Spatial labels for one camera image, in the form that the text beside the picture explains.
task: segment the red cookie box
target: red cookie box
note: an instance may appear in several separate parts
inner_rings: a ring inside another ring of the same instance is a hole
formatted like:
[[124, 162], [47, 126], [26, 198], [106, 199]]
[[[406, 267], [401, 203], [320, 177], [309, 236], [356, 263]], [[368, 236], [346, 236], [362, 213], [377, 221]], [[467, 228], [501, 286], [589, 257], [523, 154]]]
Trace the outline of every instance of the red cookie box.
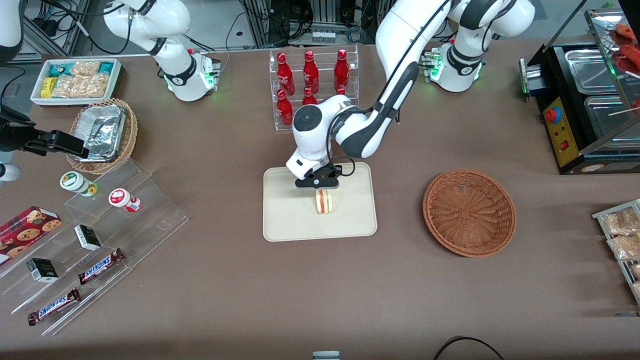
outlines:
[[61, 224], [58, 214], [31, 206], [0, 225], [0, 266]]

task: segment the red bottle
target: red bottle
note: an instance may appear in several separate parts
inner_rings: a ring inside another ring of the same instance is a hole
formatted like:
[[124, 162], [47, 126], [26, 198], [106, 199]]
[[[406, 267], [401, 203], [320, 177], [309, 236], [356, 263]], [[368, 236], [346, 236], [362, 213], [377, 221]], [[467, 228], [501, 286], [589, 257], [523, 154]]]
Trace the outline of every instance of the red bottle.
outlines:
[[305, 88], [305, 98], [302, 99], [302, 105], [313, 105], [313, 104], [317, 104], [318, 100], [316, 100], [316, 97], [314, 96], [314, 91], [307, 86]]
[[320, 75], [314, 60], [314, 52], [311, 50], [305, 51], [305, 67], [302, 73], [305, 75], [305, 87], [310, 87], [314, 94], [317, 94], [320, 91]]
[[341, 86], [347, 88], [349, 85], [349, 63], [347, 63], [345, 49], [338, 50], [338, 61], [335, 62], [335, 68], [333, 68], [333, 78], [333, 87], [336, 92]]
[[278, 89], [278, 102], [276, 103], [276, 107], [278, 108], [278, 115], [280, 116], [280, 121], [282, 121], [282, 125], [285, 127], [291, 127], [293, 124], [293, 108], [291, 107], [291, 102], [287, 99], [287, 93], [284, 90]]
[[293, 71], [287, 64], [287, 57], [284, 53], [278, 53], [276, 59], [278, 60], [278, 82], [280, 83], [280, 88], [283, 88], [287, 95], [293, 96], [296, 93], [296, 86], [293, 85]]

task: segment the red button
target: red button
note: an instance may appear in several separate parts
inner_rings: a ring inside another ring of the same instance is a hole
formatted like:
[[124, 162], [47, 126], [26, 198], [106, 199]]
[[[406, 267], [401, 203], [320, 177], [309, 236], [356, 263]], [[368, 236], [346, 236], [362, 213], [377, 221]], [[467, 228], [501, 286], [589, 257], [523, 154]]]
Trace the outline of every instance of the red button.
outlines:
[[547, 110], [547, 112], [545, 113], [545, 120], [552, 122], [555, 121], [555, 119], [557, 118], [558, 113], [556, 110], [551, 109], [551, 110]]

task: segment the brown wicker basket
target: brown wicker basket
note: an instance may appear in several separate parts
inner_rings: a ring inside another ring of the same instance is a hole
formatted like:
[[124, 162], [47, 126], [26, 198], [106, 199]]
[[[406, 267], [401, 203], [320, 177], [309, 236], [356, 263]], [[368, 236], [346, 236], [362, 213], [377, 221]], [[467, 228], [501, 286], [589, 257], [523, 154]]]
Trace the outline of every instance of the brown wicker basket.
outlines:
[[[133, 113], [126, 102], [120, 99], [109, 99], [107, 101], [96, 102], [95, 104], [91, 104], [89, 106], [96, 107], [107, 105], [121, 106], [127, 112], [124, 130], [122, 131], [122, 140], [120, 141], [120, 154], [118, 155], [118, 158], [111, 163], [81, 163], [80, 161], [73, 160], [71, 156], [67, 155], [67, 161], [74, 169], [80, 172], [88, 172], [95, 175], [104, 174], [105, 172], [107, 172], [107, 170], [113, 168], [114, 166], [116, 166], [116, 164], [131, 156], [133, 148], [136, 146], [136, 136], [138, 135], [138, 119], [136, 119], [136, 114]], [[76, 116], [76, 121], [74, 121], [73, 125], [71, 125], [71, 134], [76, 131], [76, 126], [78, 124], [78, 120], [80, 119], [82, 111], [80, 111], [80, 113]]]
[[469, 169], [438, 175], [424, 193], [422, 214], [436, 240], [470, 258], [504, 249], [516, 229], [516, 211], [507, 191]]

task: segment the yellow control panel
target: yellow control panel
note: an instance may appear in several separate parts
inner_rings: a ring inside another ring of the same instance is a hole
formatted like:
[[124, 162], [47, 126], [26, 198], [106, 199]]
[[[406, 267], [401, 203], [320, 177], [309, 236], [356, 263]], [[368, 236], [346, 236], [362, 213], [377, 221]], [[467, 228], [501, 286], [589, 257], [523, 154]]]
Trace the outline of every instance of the yellow control panel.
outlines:
[[563, 167], [577, 158], [580, 152], [575, 144], [560, 98], [552, 102], [542, 115], [545, 117], [547, 131], [551, 137], [558, 164]]

